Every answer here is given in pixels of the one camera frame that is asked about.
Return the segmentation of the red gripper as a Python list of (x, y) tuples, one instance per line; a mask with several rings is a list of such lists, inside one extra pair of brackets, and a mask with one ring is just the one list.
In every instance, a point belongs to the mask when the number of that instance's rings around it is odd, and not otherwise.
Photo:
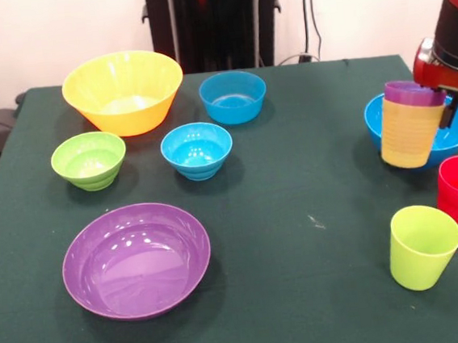
[(413, 65), (413, 79), (421, 86), (445, 91), (451, 101), (443, 109), (439, 126), (450, 127), (458, 108), (458, 69), (447, 66), (435, 57), (434, 40), (425, 38), (419, 45)]

